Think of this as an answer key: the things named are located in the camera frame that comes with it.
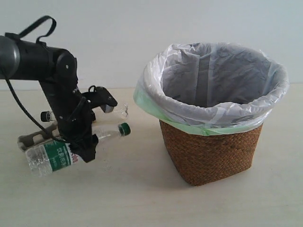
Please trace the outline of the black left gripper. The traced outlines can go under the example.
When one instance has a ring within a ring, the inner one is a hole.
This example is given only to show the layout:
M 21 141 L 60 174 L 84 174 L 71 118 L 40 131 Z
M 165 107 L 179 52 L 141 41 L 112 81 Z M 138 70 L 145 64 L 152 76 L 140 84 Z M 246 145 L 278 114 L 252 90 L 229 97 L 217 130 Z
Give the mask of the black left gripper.
M 92 110 L 82 94 L 69 94 L 57 103 L 59 133 L 69 143 L 73 154 L 88 163 L 96 157 L 98 137 L 92 133 Z

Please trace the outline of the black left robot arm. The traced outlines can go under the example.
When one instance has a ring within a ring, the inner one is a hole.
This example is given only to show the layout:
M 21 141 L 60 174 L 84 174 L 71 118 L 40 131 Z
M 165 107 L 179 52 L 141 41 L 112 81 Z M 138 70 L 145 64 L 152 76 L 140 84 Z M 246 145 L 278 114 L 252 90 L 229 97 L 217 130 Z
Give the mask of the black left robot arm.
M 0 78 L 38 81 L 58 122 L 60 136 L 86 163 L 95 159 L 92 110 L 78 90 L 77 60 L 66 49 L 0 37 Z

